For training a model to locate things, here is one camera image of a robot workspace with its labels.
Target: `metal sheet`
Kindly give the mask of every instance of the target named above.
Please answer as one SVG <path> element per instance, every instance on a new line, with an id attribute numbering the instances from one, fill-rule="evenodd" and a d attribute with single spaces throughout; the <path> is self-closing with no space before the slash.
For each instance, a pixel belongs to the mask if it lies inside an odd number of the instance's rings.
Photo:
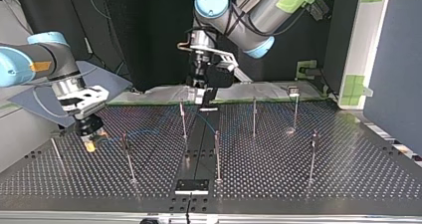
<path id="1" fill-rule="evenodd" d="M 207 121 L 211 125 L 219 122 L 223 183 L 215 184 L 208 196 L 175 197 L 186 148 L 177 109 L 103 111 L 111 137 L 119 137 L 123 129 L 134 130 L 136 188 L 128 182 L 129 171 L 117 139 L 100 152 L 88 154 L 69 137 L 60 142 L 67 172 L 62 171 L 53 150 L 47 149 L 1 183 L 0 210 L 183 213 L 188 209 L 192 215 L 422 213 L 420 167 L 329 102 L 301 103 L 295 132 L 291 132 L 294 104 L 258 103 L 255 139 L 252 104 L 220 106 L 220 117 L 210 114 Z M 195 125 L 195 108 L 186 109 L 188 126 Z M 209 149 L 212 132 L 197 129 L 199 133 L 189 136 L 203 135 L 201 146 Z M 314 129 L 320 134 L 320 150 L 310 184 Z M 214 161 L 200 163 L 196 178 L 215 173 Z"/>
<path id="2" fill-rule="evenodd" d="M 192 128 L 196 108 L 185 110 Z M 179 107 L 110 107 L 100 115 L 108 143 L 87 153 L 70 134 L 57 140 L 63 162 L 52 148 L 29 154 L 33 161 L 0 185 L 1 209 L 168 211 L 186 145 Z M 135 185 L 120 148 L 125 131 L 133 144 Z"/>

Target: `metal rod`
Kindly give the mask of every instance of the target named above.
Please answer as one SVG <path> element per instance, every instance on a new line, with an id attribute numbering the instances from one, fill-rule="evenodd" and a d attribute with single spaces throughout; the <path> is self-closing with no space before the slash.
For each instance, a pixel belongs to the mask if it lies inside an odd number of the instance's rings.
<path id="1" fill-rule="evenodd" d="M 314 166 L 315 166 L 317 149 L 319 147 L 319 136 L 318 136 L 317 130 L 314 130 L 314 133 L 312 136 L 312 147 L 313 147 L 313 160 L 311 161 L 310 185 L 314 182 L 313 180 Z"/>
<path id="2" fill-rule="evenodd" d="M 56 141 L 54 140 L 54 138 L 53 138 L 53 137 L 52 137 L 52 138 L 50 138 L 50 141 L 53 143 L 53 148 L 54 148 L 54 151 L 55 151 L 55 152 L 56 152 L 56 154 L 57 154 L 57 157 L 59 157 L 59 159 L 62 161 L 62 156 L 60 155 L 59 149 L 57 148 Z"/>
<path id="3" fill-rule="evenodd" d="M 254 98 L 254 133 L 253 137 L 257 135 L 257 99 Z"/>
<path id="4" fill-rule="evenodd" d="M 220 132 L 217 130 L 215 131 L 215 154 L 217 155 L 217 183 L 221 183 L 223 180 L 221 179 L 221 172 L 220 172 Z"/>
<path id="5" fill-rule="evenodd" d="M 185 112 L 183 109 L 183 100 L 180 102 L 180 115 L 182 116 L 182 122 L 183 122 L 183 137 L 186 139 L 187 133 L 186 133 Z"/>
<path id="6" fill-rule="evenodd" d="M 131 176 L 132 176 L 132 182 L 136 182 L 137 180 L 134 177 L 133 164 L 131 162 L 131 158 L 130 158 L 129 152 L 127 153 L 127 161 L 129 162 L 130 173 L 131 173 Z"/>
<path id="7" fill-rule="evenodd" d="M 296 104 L 295 104 L 295 120 L 293 124 L 293 128 L 296 129 L 297 122 L 298 122 L 298 107 L 299 107 L 299 96 L 296 96 Z"/>
<path id="8" fill-rule="evenodd" d="M 312 184 L 314 182 L 313 180 L 313 175 L 314 175 L 314 165 L 315 165 L 315 160 L 316 160 L 316 150 L 313 150 L 313 160 L 311 162 L 311 172 L 310 172 L 310 184 Z"/>

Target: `black curtain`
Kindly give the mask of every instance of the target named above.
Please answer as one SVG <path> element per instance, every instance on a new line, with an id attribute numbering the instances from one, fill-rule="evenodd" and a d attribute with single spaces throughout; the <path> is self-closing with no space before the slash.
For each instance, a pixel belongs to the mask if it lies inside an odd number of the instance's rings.
<path id="1" fill-rule="evenodd" d="M 134 86 L 146 91 L 184 84 L 188 53 L 176 44 L 187 40 L 193 0 L 105 1 Z M 227 41 L 222 46 L 233 47 Z"/>

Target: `perforated metal surface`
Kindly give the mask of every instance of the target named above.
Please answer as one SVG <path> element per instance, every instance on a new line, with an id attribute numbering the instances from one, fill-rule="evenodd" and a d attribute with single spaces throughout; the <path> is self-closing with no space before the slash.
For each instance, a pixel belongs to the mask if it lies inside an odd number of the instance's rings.
<path id="1" fill-rule="evenodd" d="M 253 139 L 252 105 L 221 106 L 223 184 L 215 185 L 215 197 L 421 199 L 420 179 L 397 162 L 397 151 L 383 150 L 377 143 L 383 140 L 367 136 L 354 117 L 336 113 L 334 104 L 301 103 L 298 129 L 292 132 L 294 108 L 293 104 L 258 104 Z M 320 135 L 320 149 L 310 184 L 314 129 Z"/>
<path id="2" fill-rule="evenodd" d="M 258 103 L 255 139 L 252 104 L 204 114 L 210 125 L 194 121 L 195 111 L 186 107 L 188 144 L 197 153 L 212 149 L 209 126 L 219 123 L 222 183 L 212 180 L 211 157 L 184 158 L 178 106 L 107 108 L 100 115 L 108 144 L 89 154 L 71 135 L 58 142 L 63 164 L 50 147 L 23 158 L 28 164 L 0 184 L 0 210 L 422 215 L 420 167 L 333 103 L 301 103 L 295 132 L 293 104 Z M 320 148 L 310 184 L 314 129 Z M 137 185 L 120 149 L 126 130 L 135 144 Z M 192 178 L 210 179 L 209 195 L 174 195 L 187 167 Z"/>
<path id="3" fill-rule="evenodd" d="M 191 127 L 194 107 L 185 107 Z M 178 106 L 110 107 L 100 112 L 108 143 L 85 151 L 75 134 L 58 139 L 60 162 L 50 148 L 0 184 L 1 195 L 52 197 L 168 197 L 185 150 Z M 127 131 L 138 183 L 131 184 L 120 138 Z"/>

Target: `cable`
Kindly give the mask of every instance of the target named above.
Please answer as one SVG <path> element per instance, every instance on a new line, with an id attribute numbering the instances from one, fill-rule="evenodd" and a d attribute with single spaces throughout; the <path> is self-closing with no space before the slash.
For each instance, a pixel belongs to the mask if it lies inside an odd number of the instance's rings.
<path id="1" fill-rule="evenodd" d="M 107 18 L 107 19 L 111 19 L 110 16 L 104 14 L 102 11 L 99 10 L 99 8 L 97 8 L 96 3 L 94 3 L 94 0 L 91 0 L 91 4 L 93 5 L 94 9 L 96 9 L 96 11 L 98 13 L 100 13 L 103 17 Z"/>
<path id="2" fill-rule="evenodd" d="M 114 73 L 115 73 L 116 75 L 118 75 L 118 74 L 120 73 L 120 70 L 121 70 L 121 68 L 123 67 L 123 65 L 124 65 L 124 61 L 121 61 L 121 62 L 120 62 L 120 65 L 118 65 L 118 67 L 114 70 Z"/>
<path id="3" fill-rule="evenodd" d="M 32 90 L 32 95 L 34 96 L 34 99 L 35 99 L 35 101 L 38 103 L 38 105 L 40 105 L 40 107 L 45 111 L 45 112 L 47 112 L 48 114 L 50 114 L 50 115 L 52 115 L 52 116 L 54 116 L 54 117 L 68 117 L 69 116 L 69 114 L 68 113 L 66 113 L 66 114 L 56 114 L 56 113 L 53 113 L 53 112 L 50 112 L 42 103 L 41 103 L 41 101 L 40 101 L 40 99 L 38 98 L 38 95 L 37 95 L 37 88 L 38 87 L 34 87 L 34 89 Z"/>
<path id="4" fill-rule="evenodd" d="M 15 1 L 19 6 L 21 5 L 21 3 L 18 0 L 13 0 Z M 21 20 L 19 20 L 18 16 L 16 15 L 16 13 L 13 11 L 13 9 L 10 7 L 10 5 L 7 3 L 6 0 L 3 0 L 4 4 L 6 5 L 7 10 L 9 10 L 9 12 L 15 17 L 16 21 L 18 21 L 19 25 L 21 25 L 21 27 L 29 34 L 29 35 L 33 35 L 33 33 L 27 28 L 25 27 L 25 25 L 21 22 Z"/>
<path id="5" fill-rule="evenodd" d="M 101 57 L 99 57 L 99 55 L 97 55 L 95 52 L 93 52 L 93 57 L 97 58 L 97 60 L 99 60 L 103 64 L 104 69 L 106 71 L 110 71 L 110 72 L 112 71 L 112 69 L 106 65 L 106 62 Z"/>
<path id="6" fill-rule="evenodd" d="M 338 100 L 338 96 L 335 94 L 334 90 L 331 88 L 331 86 L 329 85 L 329 83 L 326 81 L 325 74 L 323 73 L 322 68 L 319 68 L 319 71 L 320 71 L 320 75 L 322 76 L 323 81 L 328 86 L 328 88 L 331 90 L 332 95 L 335 97 L 336 100 Z"/>
<path id="7" fill-rule="evenodd" d="M 208 127 L 211 129 L 211 131 L 215 134 L 215 129 L 214 127 L 212 127 L 211 123 L 209 123 L 209 121 L 205 117 L 203 117 L 201 114 L 199 114 L 199 112 L 196 112 L 195 114 L 198 115 L 200 118 L 202 118 L 205 121 L 205 123 L 208 125 Z"/>
<path id="8" fill-rule="evenodd" d="M 231 6 L 231 9 L 233 10 L 233 13 L 239 18 L 241 18 L 241 15 L 236 11 L 236 9 L 233 8 L 233 6 Z M 307 11 L 306 8 L 303 8 L 302 11 L 296 16 L 295 20 L 292 21 L 291 24 L 289 24 L 289 26 L 285 29 L 283 29 L 282 31 L 279 32 L 275 32 L 275 33 L 263 33 L 261 31 L 259 31 L 251 22 L 250 24 L 248 24 L 246 21 L 244 21 L 243 19 L 239 19 L 239 21 L 246 27 L 248 28 L 250 31 L 252 31 L 253 33 L 260 35 L 260 36 L 264 36 L 264 37 L 271 37 L 271 36 L 278 36 L 281 34 L 286 33 L 287 31 L 289 31 L 298 21 L 299 19 L 304 15 L 305 11 Z"/>

